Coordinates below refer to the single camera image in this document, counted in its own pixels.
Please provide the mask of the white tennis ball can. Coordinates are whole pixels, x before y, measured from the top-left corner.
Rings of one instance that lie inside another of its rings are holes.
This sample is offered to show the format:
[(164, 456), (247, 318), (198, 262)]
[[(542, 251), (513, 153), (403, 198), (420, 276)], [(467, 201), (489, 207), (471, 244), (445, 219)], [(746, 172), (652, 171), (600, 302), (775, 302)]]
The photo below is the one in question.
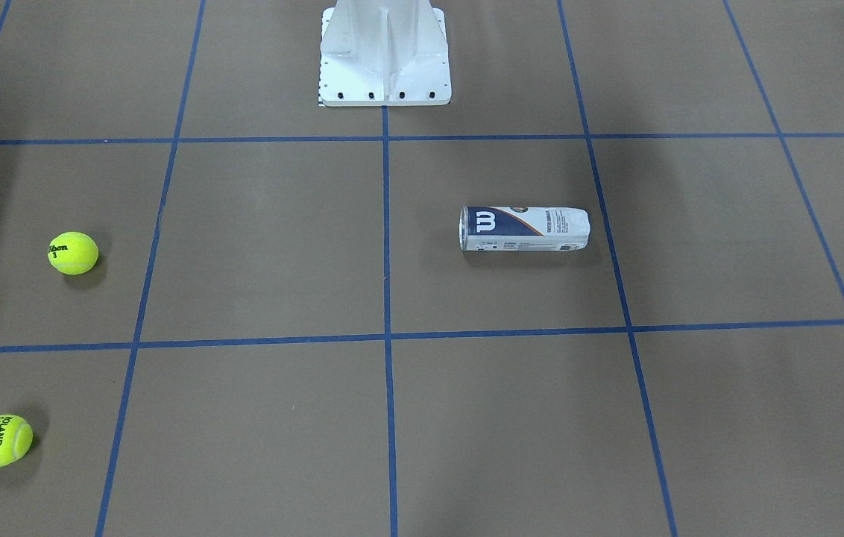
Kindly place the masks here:
[(461, 251), (577, 251), (590, 234), (588, 213), (572, 207), (465, 205), (459, 216)]

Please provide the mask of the yellow Wilson tennis ball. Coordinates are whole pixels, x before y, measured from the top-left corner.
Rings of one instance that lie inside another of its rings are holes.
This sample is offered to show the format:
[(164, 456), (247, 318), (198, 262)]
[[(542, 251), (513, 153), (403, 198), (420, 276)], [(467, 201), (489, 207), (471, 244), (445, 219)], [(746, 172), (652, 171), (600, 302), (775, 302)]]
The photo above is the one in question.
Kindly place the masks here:
[(99, 248), (97, 242), (85, 233), (64, 232), (51, 240), (47, 259), (53, 268), (64, 275), (79, 275), (91, 271), (97, 265)]

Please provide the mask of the yellow Roland Garros tennis ball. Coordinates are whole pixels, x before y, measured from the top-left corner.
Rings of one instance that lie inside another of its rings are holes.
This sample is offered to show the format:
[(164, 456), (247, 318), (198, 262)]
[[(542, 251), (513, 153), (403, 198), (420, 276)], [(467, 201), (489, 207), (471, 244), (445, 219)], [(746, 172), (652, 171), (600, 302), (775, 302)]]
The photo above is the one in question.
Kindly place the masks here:
[(12, 465), (29, 452), (34, 429), (19, 415), (0, 415), (0, 467)]

